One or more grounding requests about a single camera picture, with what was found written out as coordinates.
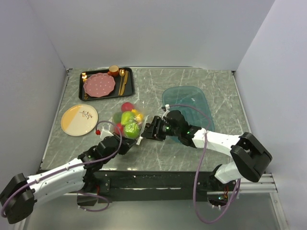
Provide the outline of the red apple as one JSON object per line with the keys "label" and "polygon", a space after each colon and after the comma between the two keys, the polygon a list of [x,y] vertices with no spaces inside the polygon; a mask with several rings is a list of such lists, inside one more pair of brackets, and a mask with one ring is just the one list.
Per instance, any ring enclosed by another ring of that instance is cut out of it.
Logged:
{"label": "red apple", "polygon": [[116,127],[114,128],[114,132],[117,135],[124,135],[124,126],[121,123],[117,123]]}
{"label": "red apple", "polygon": [[134,104],[130,103],[130,102],[125,102],[122,104],[121,106],[121,111],[122,112],[130,112],[132,111],[133,109],[135,109],[135,106]]}

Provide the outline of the green apple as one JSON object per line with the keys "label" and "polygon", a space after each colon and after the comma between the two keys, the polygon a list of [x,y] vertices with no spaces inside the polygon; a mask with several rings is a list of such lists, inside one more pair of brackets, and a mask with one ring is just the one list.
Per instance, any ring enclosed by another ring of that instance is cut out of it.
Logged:
{"label": "green apple", "polygon": [[127,138],[136,139],[140,135],[140,127],[138,123],[130,122],[124,127],[124,134]]}

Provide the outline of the clear polka dot zip bag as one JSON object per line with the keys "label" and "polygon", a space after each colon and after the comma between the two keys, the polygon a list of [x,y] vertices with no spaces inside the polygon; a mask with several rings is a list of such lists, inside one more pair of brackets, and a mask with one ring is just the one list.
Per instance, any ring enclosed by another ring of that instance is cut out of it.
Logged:
{"label": "clear polka dot zip bag", "polygon": [[145,129],[147,118],[148,116],[135,104],[124,102],[112,114],[112,122],[116,124],[113,131],[117,134],[120,131],[123,137],[136,140],[136,145],[139,146],[142,141],[141,133]]}

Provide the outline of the dark green avocado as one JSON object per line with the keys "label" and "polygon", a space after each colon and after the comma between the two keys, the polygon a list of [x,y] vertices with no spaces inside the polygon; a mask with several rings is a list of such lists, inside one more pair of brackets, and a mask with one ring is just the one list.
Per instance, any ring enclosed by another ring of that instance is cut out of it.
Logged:
{"label": "dark green avocado", "polygon": [[116,112],[113,114],[112,121],[115,124],[121,123],[122,112]]}

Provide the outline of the green pear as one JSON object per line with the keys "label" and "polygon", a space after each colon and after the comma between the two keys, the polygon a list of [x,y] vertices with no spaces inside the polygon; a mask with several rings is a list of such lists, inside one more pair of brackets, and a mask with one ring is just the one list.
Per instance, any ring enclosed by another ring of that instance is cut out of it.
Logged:
{"label": "green pear", "polygon": [[121,124],[123,126],[127,125],[130,122],[135,121],[135,116],[133,114],[133,112],[123,112],[122,113],[122,117],[121,117]]}

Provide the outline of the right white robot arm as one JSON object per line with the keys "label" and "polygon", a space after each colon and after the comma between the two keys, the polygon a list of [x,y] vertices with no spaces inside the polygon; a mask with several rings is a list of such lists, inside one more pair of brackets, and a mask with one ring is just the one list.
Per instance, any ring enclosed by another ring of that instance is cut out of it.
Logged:
{"label": "right white robot arm", "polygon": [[228,164],[217,166],[210,179],[211,188],[221,191],[228,182],[246,179],[258,182],[272,161],[272,155],[251,133],[227,135],[190,125],[179,110],[164,117],[155,116],[141,134],[142,138],[163,141],[177,137],[185,146],[213,150],[231,157]]}

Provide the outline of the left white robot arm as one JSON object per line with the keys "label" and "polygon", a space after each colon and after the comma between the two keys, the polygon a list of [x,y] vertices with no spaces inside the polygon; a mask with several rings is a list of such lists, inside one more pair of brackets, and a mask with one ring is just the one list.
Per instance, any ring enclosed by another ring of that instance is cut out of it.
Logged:
{"label": "left white robot arm", "polygon": [[91,192],[95,187],[94,173],[135,144],[134,139],[108,136],[62,166],[31,176],[15,175],[0,194],[0,215],[15,224],[39,204],[70,192]]}

